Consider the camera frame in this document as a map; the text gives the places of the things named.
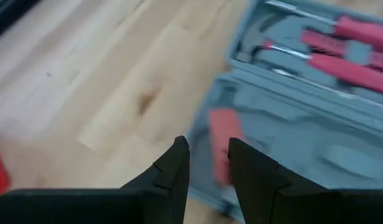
hammer head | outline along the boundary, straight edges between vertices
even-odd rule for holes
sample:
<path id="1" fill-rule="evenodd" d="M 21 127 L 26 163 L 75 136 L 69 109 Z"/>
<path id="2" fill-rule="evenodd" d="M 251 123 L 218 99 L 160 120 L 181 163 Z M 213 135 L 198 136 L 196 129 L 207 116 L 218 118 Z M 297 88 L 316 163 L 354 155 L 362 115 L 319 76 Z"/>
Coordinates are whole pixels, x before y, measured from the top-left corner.
<path id="1" fill-rule="evenodd" d="M 258 51 L 261 49 L 270 49 L 271 44 L 266 40 L 262 32 L 278 21 L 278 16 L 272 13 L 253 23 L 239 43 L 236 60 L 250 63 Z"/>

metal shaft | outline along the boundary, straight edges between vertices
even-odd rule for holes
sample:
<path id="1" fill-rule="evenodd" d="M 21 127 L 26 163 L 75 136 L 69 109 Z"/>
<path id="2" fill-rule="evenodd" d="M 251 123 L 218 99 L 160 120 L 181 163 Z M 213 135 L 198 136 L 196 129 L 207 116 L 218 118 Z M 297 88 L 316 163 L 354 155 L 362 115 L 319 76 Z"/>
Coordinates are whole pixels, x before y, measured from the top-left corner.
<path id="1" fill-rule="evenodd" d="M 277 45 L 273 45 L 273 44 L 270 47 L 271 47 L 271 49 L 285 52 L 285 53 L 297 56 L 297 57 L 302 58 L 302 59 L 306 59 L 306 60 L 310 59 L 310 55 L 306 55 L 306 54 L 303 54 L 301 52 L 297 52 L 295 50 L 291 50 L 291 49 L 286 48 L 286 47 L 281 47 L 281 46 L 277 46 Z"/>
<path id="2" fill-rule="evenodd" d="M 289 78 L 293 78 L 295 80 L 298 80 L 300 82 L 304 82 L 306 84 L 309 84 L 311 86 L 314 86 L 314 87 L 317 87 L 317 88 L 320 88 L 322 90 L 326 90 L 326 91 L 329 91 L 329 92 L 332 92 L 334 94 L 337 94 L 338 96 L 340 97 L 343 97 L 343 98 L 347 98 L 347 99 L 350 99 L 350 100 L 359 100 L 359 101 L 363 101 L 365 103 L 368 103 L 370 105 L 373 105 L 373 106 L 378 106 L 380 107 L 381 109 L 383 109 L 383 105 L 380 104 L 380 103 L 377 103 L 377 102 L 374 102 L 374 101 L 371 101 L 371 100 L 367 100 L 365 98 L 362 98 L 360 96 L 357 96 L 357 95 L 352 95 L 352 94 L 348 94 L 348 93 L 344 93 L 342 91 L 338 91 L 338 90 L 334 90 L 330 87 L 327 87 L 327 86 L 323 86 L 321 84 L 318 84 L 318 83 L 315 83 L 315 82 L 312 82 L 310 80 L 307 80 L 305 78 L 302 78 L 302 77 L 298 77 L 297 75 L 294 75 L 294 74 L 291 74 L 289 72 L 286 72 L 284 70 L 281 70 L 281 69 L 277 69 L 277 68 L 272 68 L 272 71 L 279 74 L 279 75 L 283 75 L 285 77 L 289 77 Z"/>
<path id="3" fill-rule="evenodd" d="M 332 26 L 336 25 L 336 22 L 331 20 L 331 19 L 327 19 L 327 18 L 324 18 L 324 17 L 321 17 L 321 16 L 316 16 L 316 15 L 314 15 L 312 13 L 299 10 L 296 6 L 293 6 L 291 4 L 287 4 L 287 3 L 276 1 L 276 0 L 268 0 L 265 3 L 269 4 L 271 6 L 275 6 L 277 8 L 281 8 L 281 9 L 283 9 L 285 11 L 288 11 L 288 12 L 292 12 L 292 13 L 295 13 L 295 14 L 298 14 L 298 15 L 310 18 L 310 19 L 315 19 L 315 20 L 324 22 L 324 23 L 332 25 Z"/>

red handle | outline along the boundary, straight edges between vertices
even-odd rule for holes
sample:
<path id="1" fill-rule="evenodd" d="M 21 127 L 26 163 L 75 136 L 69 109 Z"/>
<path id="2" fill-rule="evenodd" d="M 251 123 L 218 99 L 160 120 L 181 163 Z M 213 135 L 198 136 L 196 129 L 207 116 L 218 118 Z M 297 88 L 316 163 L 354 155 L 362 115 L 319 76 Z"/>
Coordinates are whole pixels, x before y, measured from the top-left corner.
<path id="1" fill-rule="evenodd" d="M 346 52 L 346 44 L 342 40 L 319 34 L 311 30 L 305 30 L 301 36 L 301 41 L 305 44 L 317 47 L 328 53 L 343 56 Z"/>
<path id="2" fill-rule="evenodd" d="M 383 52 L 383 26 L 368 22 L 354 21 L 348 16 L 341 16 L 335 26 L 335 34 L 371 44 Z"/>
<path id="3" fill-rule="evenodd" d="M 383 93 L 382 72 L 323 54 L 311 54 L 308 63 L 339 79 Z"/>
<path id="4" fill-rule="evenodd" d="M 383 68 L 383 53 L 373 52 L 371 55 L 371 65 Z"/>
<path id="5" fill-rule="evenodd" d="M 210 112 L 210 125 L 213 174 L 220 185 L 230 185 L 229 139 L 244 139 L 241 123 L 235 110 L 214 109 Z"/>

gray tool case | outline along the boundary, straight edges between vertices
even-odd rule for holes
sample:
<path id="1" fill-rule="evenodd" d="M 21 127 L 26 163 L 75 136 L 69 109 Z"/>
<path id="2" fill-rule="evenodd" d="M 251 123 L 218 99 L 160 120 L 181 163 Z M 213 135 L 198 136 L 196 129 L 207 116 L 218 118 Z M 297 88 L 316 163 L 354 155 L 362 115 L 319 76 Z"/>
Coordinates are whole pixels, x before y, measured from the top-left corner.
<path id="1" fill-rule="evenodd" d="M 346 14 L 383 24 L 318 2 L 282 2 L 329 19 Z M 190 196 L 223 207 L 223 191 L 212 172 L 208 113 L 229 86 L 235 91 L 228 106 L 237 111 L 248 144 L 327 189 L 383 189 L 383 94 L 338 80 L 283 52 L 261 50 L 251 57 L 260 30 L 276 44 L 310 54 L 312 48 L 300 41 L 304 29 L 331 34 L 334 28 L 264 0 L 250 2 L 228 52 L 233 69 L 216 77 L 188 133 Z M 345 60 L 369 63 L 370 45 L 344 41 Z M 239 207 L 231 215 L 243 221 Z"/>

wooden floor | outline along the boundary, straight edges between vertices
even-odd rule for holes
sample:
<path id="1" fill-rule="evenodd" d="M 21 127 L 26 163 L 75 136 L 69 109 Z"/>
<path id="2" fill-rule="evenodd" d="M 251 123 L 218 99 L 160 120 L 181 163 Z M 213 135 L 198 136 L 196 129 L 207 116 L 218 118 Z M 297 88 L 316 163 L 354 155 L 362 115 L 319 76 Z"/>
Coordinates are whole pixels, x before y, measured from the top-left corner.
<path id="1" fill-rule="evenodd" d="M 380 0 L 322 0 L 383 17 Z M 185 134 L 247 0 L 43 0 L 0 38 L 0 155 L 21 187 L 119 187 Z M 185 223 L 212 223 L 188 201 Z"/>

